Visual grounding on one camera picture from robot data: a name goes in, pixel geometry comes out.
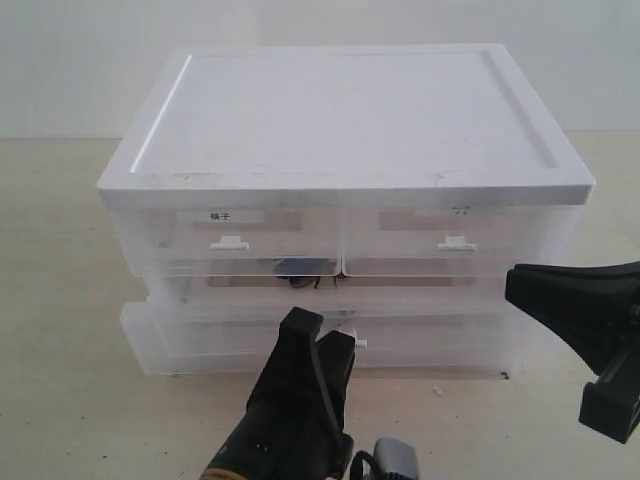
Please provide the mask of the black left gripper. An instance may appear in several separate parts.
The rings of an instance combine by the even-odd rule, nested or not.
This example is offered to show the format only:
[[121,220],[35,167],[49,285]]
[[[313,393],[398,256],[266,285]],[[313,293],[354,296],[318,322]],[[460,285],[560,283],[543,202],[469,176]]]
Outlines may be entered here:
[[355,338],[292,308],[245,413],[202,472],[204,479],[341,479],[354,448],[344,431]]

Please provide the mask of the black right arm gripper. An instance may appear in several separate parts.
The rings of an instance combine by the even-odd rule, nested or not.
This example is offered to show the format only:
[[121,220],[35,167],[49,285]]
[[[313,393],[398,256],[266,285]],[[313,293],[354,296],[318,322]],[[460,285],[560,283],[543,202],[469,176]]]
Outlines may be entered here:
[[562,339],[597,375],[579,422],[618,443],[639,425],[639,264],[517,264],[505,300]]

